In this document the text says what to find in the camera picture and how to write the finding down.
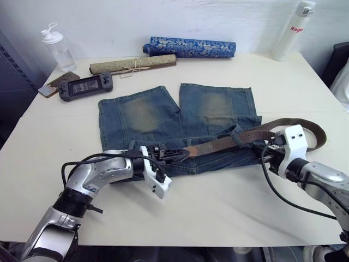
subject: plastic water bottle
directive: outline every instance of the plastic water bottle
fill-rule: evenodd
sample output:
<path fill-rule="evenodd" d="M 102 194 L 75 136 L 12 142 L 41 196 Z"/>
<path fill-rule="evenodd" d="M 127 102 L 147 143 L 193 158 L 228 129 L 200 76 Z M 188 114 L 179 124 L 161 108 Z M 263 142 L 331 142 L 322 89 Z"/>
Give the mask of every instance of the plastic water bottle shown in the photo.
<path fill-rule="evenodd" d="M 316 3 L 313 1 L 299 2 L 296 12 L 293 14 L 284 35 L 273 52 L 273 60 L 278 62 L 285 62 L 287 60 L 298 38 L 303 34 L 304 27 L 309 22 L 315 5 Z"/>
<path fill-rule="evenodd" d="M 76 64 L 70 54 L 67 44 L 63 40 L 63 35 L 57 31 L 51 32 L 51 29 L 56 25 L 57 23 L 50 23 L 48 29 L 42 30 L 42 41 L 49 48 L 63 71 L 73 71 L 76 69 Z"/>

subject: tied string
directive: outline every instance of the tied string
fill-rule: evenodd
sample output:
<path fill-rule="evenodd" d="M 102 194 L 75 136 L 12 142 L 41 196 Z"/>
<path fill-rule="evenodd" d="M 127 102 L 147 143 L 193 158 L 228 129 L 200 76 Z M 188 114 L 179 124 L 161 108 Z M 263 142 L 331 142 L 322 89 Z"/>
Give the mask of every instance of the tied string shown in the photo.
<path fill-rule="evenodd" d="M 126 70 L 119 71 L 118 72 L 119 74 L 128 73 L 128 72 L 131 72 L 131 74 L 124 75 L 124 76 L 119 75 L 119 77 L 120 78 L 129 78 L 129 77 L 133 76 L 133 74 L 135 72 L 137 72 L 137 71 L 145 70 L 145 69 L 149 69 L 150 68 L 150 67 L 141 67 L 142 59 L 140 58 L 139 61 L 140 61 L 140 64 L 137 66 L 137 60 L 135 60 L 135 66 L 133 68 L 131 68 L 131 67 L 123 67 Z"/>

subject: blue fabric roll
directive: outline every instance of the blue fabric roll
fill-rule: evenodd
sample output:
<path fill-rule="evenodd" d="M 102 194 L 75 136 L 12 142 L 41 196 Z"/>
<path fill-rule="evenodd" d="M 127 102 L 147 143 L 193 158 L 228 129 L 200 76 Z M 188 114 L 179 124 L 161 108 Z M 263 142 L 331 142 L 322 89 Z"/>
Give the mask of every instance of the blue fabric roll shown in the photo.
<path fill-rule="evenodd" d="M 150 56 L 175 54 L 176 57 L 234 57 L 235 42 L 195 40 L 183 38 L 151 37 L 143 46 Z"/>

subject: denim shorts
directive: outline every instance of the denim shorts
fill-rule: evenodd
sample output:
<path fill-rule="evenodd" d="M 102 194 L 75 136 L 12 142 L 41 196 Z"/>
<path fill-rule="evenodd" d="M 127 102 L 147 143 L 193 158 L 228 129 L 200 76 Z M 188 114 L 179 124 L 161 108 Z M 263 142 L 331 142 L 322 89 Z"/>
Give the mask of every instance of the denim shorts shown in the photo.
<path fill-rule="evenodd" d="M 165 144 L 168 149 L 208 142 L 261 124 L 250 88 L 181 84 L 179 105 L 164 86 L 99 102 L 103 151 Z M 251 145 L 188 158 L 165 167 L 169 176 L 257 164 Z"/>

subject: brown belt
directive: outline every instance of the brown belt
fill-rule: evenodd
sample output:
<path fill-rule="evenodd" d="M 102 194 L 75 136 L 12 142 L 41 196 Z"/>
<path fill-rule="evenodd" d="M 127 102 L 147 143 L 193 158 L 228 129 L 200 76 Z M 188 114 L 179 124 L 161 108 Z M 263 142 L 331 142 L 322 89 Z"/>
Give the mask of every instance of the brown belt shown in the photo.
<path fill-rule="evenodd" d="M 190 154 L 188 157 L 198 157 L 235 146 L 241 147 L 242 145 L 249 144 L 256 140 L 269 141 L 275 137 L 275 133 L 271 132 L 271 129 L 278 126 L 294 126 L 296 124 L 300 124 L 303 128 L 311 131 L 316 137 L 316 146 L 308 147 L 308 152 L 316 150 L 326 143 L 326 133 L 319 125 L 301 118 L 280 118 L 261 126 L 248 129 L 245 132 L 235 134 L 234 136 L 225 136 L 204 144 L 188 146 L 184 149 L 189 151 Z"/>

